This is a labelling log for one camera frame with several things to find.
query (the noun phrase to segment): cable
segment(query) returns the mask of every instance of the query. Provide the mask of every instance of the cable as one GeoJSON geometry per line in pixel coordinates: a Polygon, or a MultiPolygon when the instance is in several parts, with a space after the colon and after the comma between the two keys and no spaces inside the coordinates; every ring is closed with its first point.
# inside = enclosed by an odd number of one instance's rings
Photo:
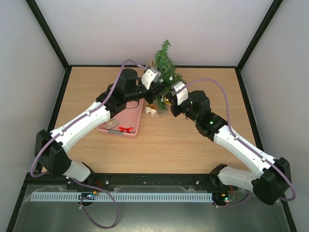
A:
{"type": "Polygon", "coordinates": [[[234,189],[233,189],[233,188],[232,188],[232,186],[230,186],[230,185],[229,185],[229,187],[230,187],[230,189],[231,189],[231,192],[232,192],[232,194],[233,194],[234,198],[236,198],[236,196],[235,196],[235,192],[234,192],[234,189]]]}
{"type": "Polygon", "coordinates": [[[94,184],[97,184],[99,188],[102,188],[102,182],[101,181],[95,181],[94,184]]]}
{"type": "MultiPolygon", "coordinates": [[[[147,68],[144,67],[143,65],[141,65],[141,64],[139,64],[139,63],[137,63],[137,62],[135,62],[135,61],[133,61],[133,60],[131,60],[131,59],[126,59],[126,60],[123,62],[123,64],[121,65],[121,67],[120,67],[120,70],[119,70],[119,72],[118,72],[118,75],[117,75],[117,77],[116,77],[116,79],[115,79],[115,82],[113,83],[113,85],[112,85],[112,87],[111,87],[111,89],[110,89],[109,94],[107,95],[107,97],[104,99],[104,101],[103,101],[99,106],[97,106],[97,107],[94,108],[93,110],[90,110],[90,111],[89,111],[91,114],[92,114],[93,112],[95,112],[96,110],[98,110],[99,108],[101,108],[101,107],[108,101],[108,99],[111,97],[111,95],[112,95],[112,93],[113,93],[113,91],[114,91],[114,89],[115,89],[115,87],[116,87],[116,84],[117,84],[117,82],[118,82],[118,79],[119,79],[119,77],[120,77],[120,74],[121,74],[122,70],[124,69],[126,63],[128,63],[128,62],[131,62],[131,63],[137,65],[138,67],[140,67],[140,68],[142,68],[142,69],[144,69],[144,70],[147,70],[147,68]]],[[[75,119],[75,120],[72,121],[69,125],[67,125],[67,126],[62,130],[62,132],[66,132],[70,127],[72,127],[75,123],[79,122],[80,120],[82,120],[82,119],[85,118],[86,116],[88,116],[88,114],[86,114],[86,113],[83,114],[83,115],[81,115],[79,118],[75,119]]],[[[49,173],[49,172],[44,172],[44,173],[40,173],[40,174],[35,174],[35,173],[34,173],[34,169],[35,169],[35,166],[37,165],[37,162],[38,162],[40,156],[41,156],[42,153],[45,151],[45,149],[46,149],[54,140],[56,140],[56,138],[58,138],[59,136],[60,136],[60,134],[57,134],[55,137],[53,137],[51,140],[49,140],[49,141],[45,144],[45,146],[42,147],[42,149],[39,151],[39,153],[38,153],[37,156],[35,157],[35,159],[34,159],[32,165],[31,165],[31,169],[30,169],[30,175],[31,175],[32,177],[40,177],[40,176],[42,176],[42,175],[45,175],[45,174],[48,174],[48,173],[49,173]]]]}
{"type": "Polygon", "coordinates": [[[74,181],[76,184],[80,185],[80,186],[83,186],[83,187],[86,187],[86,188],[91,188],[91,189],[96,189],[98,191],[101,191],[101,192],[104,192],[106,193],[110,198],[111,200],[114,202],[115,204],[115,207],[116,207],[116,219],[115,219],[115,222],[111,225],[111,226],[101,226],[100,224],[97,224],[90,216],[89,214],[87,213],[87,211],[85,210],[85,208],[83,207],[83,200],[84,200],[84,197],[81,199],[81,202],[80,202],[80,208],[83,209],[83,211],[85,212],[87,218],[89,219],[89,221],[94,224],[95,226],[101,228],[101,229],[111,229],[113,227],[115,227],[118,223],[118,220],[119,220],[119,207],[118,207],[118,204],[117,202],[115,201],[115,198],[106,190],[103,190],[101,188],[97,188],[97,187],[94,187],[94,186],[91,186],[91,185],[84,185],[82,183],[80,183],[79,181],[77,181],[76,179],[74,178],[71,178],[72,181],[74,181]]]}
{"type": "Polygon", "coordinates": [[[132,108],[126,108],[126,109],[136,109],[140,105],[140,100],[137,102],[137,106],[132,107],[132,108]]]}
{"type": "MultiPolygon", "coordinates": [[[[195,81],[192,81],[190,82],[189,84],[185,85],[182,89],[180,89],[179,91],[177,91],[177,93],[180,93],[183,89],[185,88],[188,88],[190,85],[192,84],[195,84],[197,82],[201,82],[201,81],[210,81],[210,82],[213,82],[215,83],[219,88],[220,90],[223,92],[223,95],[224,95],[224,98],[225,98],[225,103],[226,103],[226,116],[227,116],[227,125],[228,125],[228,129],[229,131],[231,132],[231,134],[233,135],[234,138],[236,138],[242,145],[244,145],[246,148],[248,148],[250,151],[252,151],[255,155],[257,155],[260,159],[263,158],[263,156],[258,153],[257,151],[255,151],[253,148],[251,148],[249,145],[247,145],[243,140],[241,140],[239,137],[236,137],[236,135],[234,134],[233,130],[232,130],[232,126],[231,126],[231,120],[230,120],[230,109],[229,109],[229,103],[228,103],[228,99],[227,99],[227,94],[226,94],[226,91],[224,90],[224,88],[222,87],[222,85],[219,84],[219,82],[215,81],[215,80],[212,80],[212,79],[209,79],[209,78],[202,78],[202,79],[198,79],[198,80],[195,80],[195,81]]],[[[292,193],[293,193],[293,196],[291,198],[283,198],[283,197],[280,197],[280,200],[282,201],[287,201],[287,202],[290,202],[290,201],[293,201],[295,198],[296,198],[296,190],[294,188],[294,186],[292,185],[292,183],[290,182],[290,180],[286,177],[286,175],[283,174],[283,172],[281,172],[279,170],[279,168],[277,168],[273,163],[271,163],[269,160],[265,160],[265,162],[267,164],[269,164],[273,169],[275,169],[279,174],[280,176],[284,179],[284,181],[289,185],[289,187],[291,188],[292,190],[292,193]]]]}
{"type": "Polygon", "coordinates": [[[241,204],[244,204],[249,198],[251,197],[251,192],[249,192],[248,196],[243,199],[243,201],[237,203],[237,204],[233,204],[233,205],[217,205],[215,202],[212,202],[217,208],[231,208],[231,207],[235,207],[235,206],[239,206],[241,204]]]}

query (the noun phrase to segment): white cable tray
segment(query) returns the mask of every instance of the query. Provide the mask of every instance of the white cable tray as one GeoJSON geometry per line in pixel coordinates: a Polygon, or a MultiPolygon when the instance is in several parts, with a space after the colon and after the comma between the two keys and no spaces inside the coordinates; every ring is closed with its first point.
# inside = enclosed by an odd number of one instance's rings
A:
{"type": "MultiPolygon", "coordinates": [[[[211,193],[111,193],[116,202],[212,202],[211,193]]],[[[31,202],[76,202],[81,199],[77,192],[35,192],[31,202]]],[[[85,202],[112,202],[105,193],[84,199],[85,202]]]]}

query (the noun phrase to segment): small ornament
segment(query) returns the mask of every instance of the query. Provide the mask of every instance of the small ornament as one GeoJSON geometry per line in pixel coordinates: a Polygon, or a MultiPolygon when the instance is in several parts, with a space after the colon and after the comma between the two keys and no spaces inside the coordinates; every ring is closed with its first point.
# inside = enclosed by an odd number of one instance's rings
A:
{"type": "Polygon", "coordinates": [[[169,99],[164,97],[164,103],[167,104],[167,105],[171,105],[171,103],[169,102],[169,99]]]}
{"type": "Polygon", "coordinates": [[[156,108],[156,106],[154,104],[149,104],[146,106],[145,108],[145,112],[146,114],[150,114],[151,117],[155,116],[155,117],[159,117],[160,114],[158,113],[158,109],[156,108]]]}

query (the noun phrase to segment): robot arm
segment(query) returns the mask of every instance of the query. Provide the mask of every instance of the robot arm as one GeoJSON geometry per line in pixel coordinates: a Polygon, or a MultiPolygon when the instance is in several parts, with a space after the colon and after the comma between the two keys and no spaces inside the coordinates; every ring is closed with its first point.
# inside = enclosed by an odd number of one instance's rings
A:
{"type": "Polygon", "coordinates": [[[48,141],[54,139],[39,157],[39,162],[52,177],[65,175],[81,182],[85,181],[91,173],[90,168],[83,163],[71,160],[67,155],[68,151],[93,128],[124,110],[127,102],[146,99],[147,102],[152,103],[157,94],[165,88],[164,85],[156,83],[160,75],[160,72],[151,68],[142,78],[138,78],[135,70],[124,69],[114,91],[104,105],[102,103],[110,93],[112,85],[108,86],[107,91],[97,97],[89,108],[67,124],[50,133],[42,130],[37,134],[36,155],[48,141]]]}
{"type": "Polygon", "coordinates": [[[166,95],[171,103],[172,114],[184,114],[194,121],[200,134],[226,148],[251,170],[236,170],[220,164],[211,172],[212,183],[218,188],[220,185],[233,185],[247,189],[265,204],[272,205],[289,185],[270,164],[274,164],[291,181],[289,162],[284,158],[277,160],[256,148],[233,128],[229,128],[223,118],[211,112],[210,100],[203,91],[189,93],[184,87],[182,82],[177,82],[172,87],[174,91],[166,95]]]}

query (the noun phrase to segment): metal floor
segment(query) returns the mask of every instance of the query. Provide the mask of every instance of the metal floor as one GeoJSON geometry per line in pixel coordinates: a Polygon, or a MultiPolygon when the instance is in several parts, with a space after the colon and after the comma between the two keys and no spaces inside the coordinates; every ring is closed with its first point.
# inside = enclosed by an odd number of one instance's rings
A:
{"type": "MultiPolygon", "coordinates": [[[[41,191],[63,191],[57,186],[42,189],[29,186],[20,209],[14,232],[99,232],[88,221],[76,202],[31,202],[30,195],[41,191]]],[[[164,191],[183,192],[180,187],[164,191]]],[[[118,192],[130,192],[121,188],[118,192]]],[[[137,192],[161,192],[162,187],[135,187],[137,192]]],[[[237,191],[237,200],[245,195],[237,191]]],[[[211,203],[118,203],[120,220],[111,232],[288,232],[281,203],[267,206],[251,197],[235,208],[215,208],[211,203]]],[[[108,226],[115,219],[115,207],[110,202],[94,202],[87,208],[99,224],[108,226]]]]}

